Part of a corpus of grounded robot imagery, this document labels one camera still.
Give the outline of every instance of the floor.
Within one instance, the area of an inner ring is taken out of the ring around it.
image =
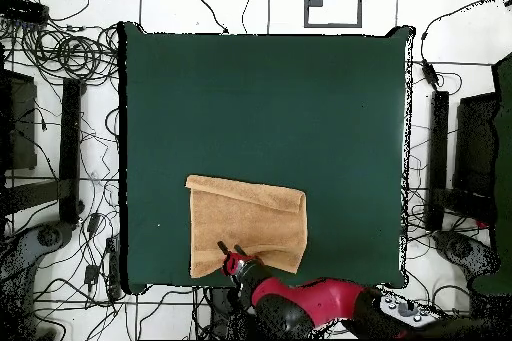
[[[220,32],[212,14],[200,0],[41,0],[50,7],[53,19],[63,19],[78,12],[87,2],[89,6],[80,14],[58,22],[60,25],[108,27],[118,21],[139,22],[147,32]],[[219,22],[226,26],[231,34],[248,33],[324,33],[336,34],[371,34],[384,35],[394,26],[410,25],[416,28],[413,58],[420,60],[420,36],[427,24],[434,18],[455,10],[475,0],[363,0],[363,27],[357,28],[310,28],[303,27],[304,0],[206,0],[214,9]],[[434,64],[435,69],[445,73],[444,86],[453,94],[450,96],[450,126],[456,129],[455,111],[462,97],[493,91],[490,64],[498,61],[512,51],[512,12],[507,11],[501,1],[476,6],[467,12],[441,19],[429,29],[425,40],[425,56]],[[77,35],[96,38],[99,29],[87,28]],[[41,109],[47,130],[41,125],[36,126],[35,141],[47,154],[48,159],[57,172],[59,148],[56,147],[60,138],[60,102],[62,87],[53,90],[39,74],[38,70],[24,66],[28,64],[22,51],[15,51],[9,63],[17,72],[34,76],[37,84],[38,105]],[[428,135],[428,111],[431,88],[423,78],[419,65],[413,66],[413,116],[410,159],[410,184],[422,195],[424,186],[424,165],[426,162]],[[96,260],[101,258],[106,238],[114,231],[118,232],[119,218],[116,209],[117,174],[119,159],[115,137],[105,127],[107,114],[118,106],[116,92],[117,80],[111,79],[101,86],[91,86],[82,98],[84,123],[82,129],[89,132],[81,146],[82,165],[80,196],[86,206],[84,218],[99,205],[99,211],[112,216],[109,225],[106,223],[101,234],[96,236],[97,251],[93,252]],[[109,129],[115,131],[117,118],[108,119]],[[453,173],[453,150],[456,132],[449,135],[448,174]],[[38,150],[38,165],[32,170],[16,171],[8,174],[8,182],[12,185],[37,182],[41,179],[53,179],[49,165],[42,152]],[[420,204],[417,198],[411,200],[411,210]],[[14,215],[14,230],[23,226],[34,211],[33,208]],[[41,223],[57,215],[57,206],[53,205],[33,215],[30,224]],[[445,224],[450,227],[456,218],[447,217]],[[464,226],[475,227],[475,221],[468,220]],[[421,234],[421,229],[411,236]],[[488,243],[485,231],[478,238]],[[35,291],[42,291],[52,280],[64,278],[76,288],[87,293],[83,277],[86,266],[80,253],[78,233],[75,231],[71,242],[63,249],[45,257],[38,271]],[[425,299],[432,291],[445,284],[465,287],[461,271],[442,260],[435,251],[428,249],[419,242],[412,242],[407,250],[406,267],[416,278],[411,278],[406,288],[399,294],[411,299]],[[92,307],[85,309],[84,297],[61,281],[55,281],[36,302],[38,315],[61,323],[66,327],[64,340],[133,340],[135,331],[140,339],[186,339],[194,338],[192,327],[191,294],[186,288],[170,286],[153,286],[145,294],[137,298],[126,296],[119,302],[116,312],[112,308],[107,312],[104,308]],[[96,300],[106,299],[104,287],[99,283],[97,291],[92,294]],[[163,304],[155,312],[158,303]],[[443,290],[436,299],[443,309],[467,310],[468,299],[458,291]],[[199,306],[199,321],[206,325],[209,319],[209,308]],[[151,315],[143,323],[141,320]],[[57,327],[59,336],[63,330]],[[353,338],[351,334],[333,335],[333,338]]]

